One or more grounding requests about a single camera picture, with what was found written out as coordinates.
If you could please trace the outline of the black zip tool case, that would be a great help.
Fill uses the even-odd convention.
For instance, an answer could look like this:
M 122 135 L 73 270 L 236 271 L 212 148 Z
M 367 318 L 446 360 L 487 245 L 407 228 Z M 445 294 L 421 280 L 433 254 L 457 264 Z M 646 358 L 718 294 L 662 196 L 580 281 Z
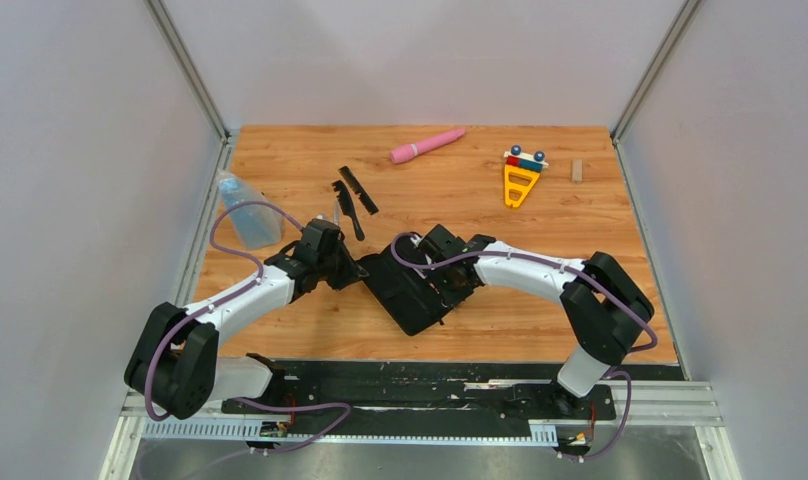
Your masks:
M 396 261 L 390 249 L 370 254 L 358 263 L 369 276 L 363 280 L 375 299 L 401 330 L 415 336 L 435 324 L 455 308 L 430 308 L 427 272 L 406 267 Z

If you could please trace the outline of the black barber comb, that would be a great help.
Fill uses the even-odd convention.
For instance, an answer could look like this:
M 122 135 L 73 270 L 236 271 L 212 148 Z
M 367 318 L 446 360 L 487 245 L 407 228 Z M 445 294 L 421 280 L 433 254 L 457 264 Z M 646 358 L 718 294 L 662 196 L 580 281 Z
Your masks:
M 345 180 L 346 184 L 356 194 L 358 200 L 361 202 L 361 204 L 367 210 L 367 212 L 370 215 L 377 214 L 379 212 L 378 206 L 373 201 L 368 191 L 364 188 L 364 186 L 358 180 L 353 171 L 348 166 L 342 166 L 338 169 L 338 172 Z

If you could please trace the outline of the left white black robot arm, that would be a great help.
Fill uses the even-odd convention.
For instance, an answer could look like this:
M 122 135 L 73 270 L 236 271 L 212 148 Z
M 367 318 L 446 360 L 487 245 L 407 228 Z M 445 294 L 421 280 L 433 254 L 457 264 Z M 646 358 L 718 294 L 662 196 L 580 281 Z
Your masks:
M 341 229 L 320 219 L 257 267 L 218 295 L 183 307 L 163 302 L 151 311 L 123 380 L 149 398 L 155 420 L 184 420 L 210 402 L 236 397 L 247 397 L 263 413 L 278 411 L 287 389 L 274 378 L 271 363 L 254 355 L 222 359 L 220 347 L 321 282 L 342 290 L 368 276 L 348 251 Z

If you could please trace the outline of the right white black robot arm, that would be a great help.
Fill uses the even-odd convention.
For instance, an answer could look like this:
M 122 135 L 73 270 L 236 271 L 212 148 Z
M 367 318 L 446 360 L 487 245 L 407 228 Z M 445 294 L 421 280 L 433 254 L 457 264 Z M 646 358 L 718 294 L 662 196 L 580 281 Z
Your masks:
M 577 345 L 558 371 L 551 403 L 576 417 L 591 403 L 593 386 L 634 352 L 657 346 L 649 298 L 611 255 L 559 258 L 477 235 L 467 242 L 442 233 L 437 240 L 413 234 L 404 245 L 428 273 L 459 273 L 477 285 L 505 287 L 563 308 Z

